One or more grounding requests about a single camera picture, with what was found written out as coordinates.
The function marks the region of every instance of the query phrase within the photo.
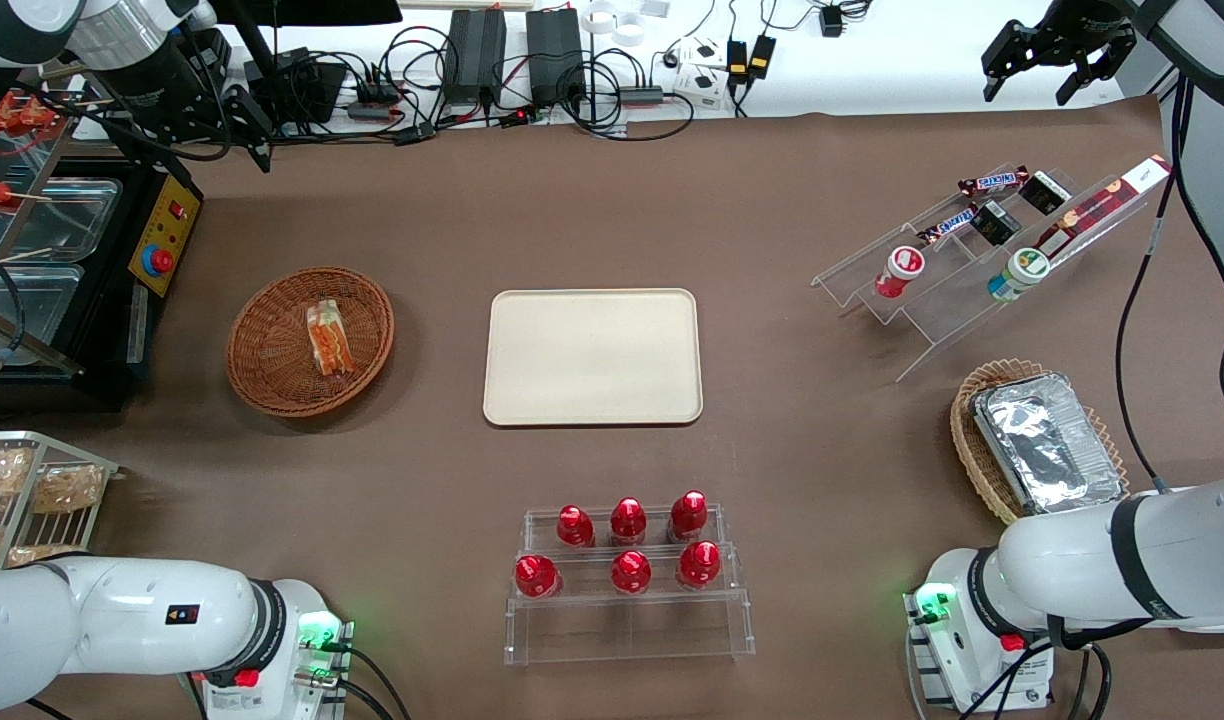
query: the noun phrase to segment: red drink bottle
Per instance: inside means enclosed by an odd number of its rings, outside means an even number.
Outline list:
[[[590,520],[590,516],[586,516],[580,507],[568,504],[558,512],[556,531],[563,544],[570,544],[573,547],[594,547],[594,520]]]
[[[639,594],[652,582],[652,566],[638,550],[627,550],[612,561],[612,584],[618,591]]]
[[[529,598],[552,598],[563,589],[563,577],[550,557],[525,555],[515,562],[515,584]]]
[[[647,512],[633,497],[622,498],[612,509],[612,544],[640,544],[647,531]]]
[[[679,556],[679,568],[674,569],[674,578],[689,591],[699,591],[714,578],[718,577],[722,569],[717,544],[710,541],[692,542]]]
[[[705,518],[705,496],[695,489],[685,492],[670,509],[670,541],[690,542],[700,538]]]

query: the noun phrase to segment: red button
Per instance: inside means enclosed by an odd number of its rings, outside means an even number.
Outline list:
[[[173,266],[176,263],[177,261],[173,260],[173,252],[168,252],[163,249],[151,252],[151,268],[155,273],[170,273],[173,272]]]
[[[1024,638],[1015,633],[1009,633],[1006,636],[999,637],[999,644],[1004,647],[1004,651],[1018,651],[1024,650]]]

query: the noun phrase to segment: aluminum foil container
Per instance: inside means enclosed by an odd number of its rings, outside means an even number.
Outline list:
[[[1127,497],[1102,438],[1060,373],[983,389],[973,416],[1016,498],[1031,514]]]

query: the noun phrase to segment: power supply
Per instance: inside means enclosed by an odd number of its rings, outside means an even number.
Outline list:
[[[534,10],[528,20],[528,73],[532,104],[545,108],[558,100],[585,94],[585,73],[575,70],[581,62],[581,32],[577,11]]]
[[[506,61],[503,10],[453,10],[448,38],[448,80],[443,94],[449,104],[479,102],[483,109],[499,105]]]

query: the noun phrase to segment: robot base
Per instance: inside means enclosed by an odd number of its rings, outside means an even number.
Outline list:
[[[341,638],[341,621],[328,611],[327,602],[301,580],[274,580],[286,602],[286,626],[274,660],[251,688],[218,688],[204,682],[204,707],[209,720],[315,720],[324,692],[293,682],[299,669],[332,669],[332,655],[302,647],[302,636],[332,633]],[[332,696],[334,691],[327,691]]]
[[[968,568],[976,556],[977,551],[967,549],[946,552],[933,562],[927,583],[919,585],[912,596],[905,596],[912,624],[909,632],[914,633],[914,638],[919,638],[919,629],[927,633],[927,647],[938,671],[933,676],[928,670],[920,671],[924,696],[928,702],[938,700],[935,694],[928,692],[928,686],[935,682],[935,676],[940,676],[958,711],[967,711],[1022,653],[1005,651],[1000,639],[977,618],[968,598]],[[917,616],[929,611],[941,615],[941,620],[913,626]],[[1051,650],[1045,650],[1024,662],[1016,673],[1005,710],[1047,707],[1051,702],[1048,693],[1050,680]],[[977,707],[977,711],[995,711],[1001,698],[1000,686]]]

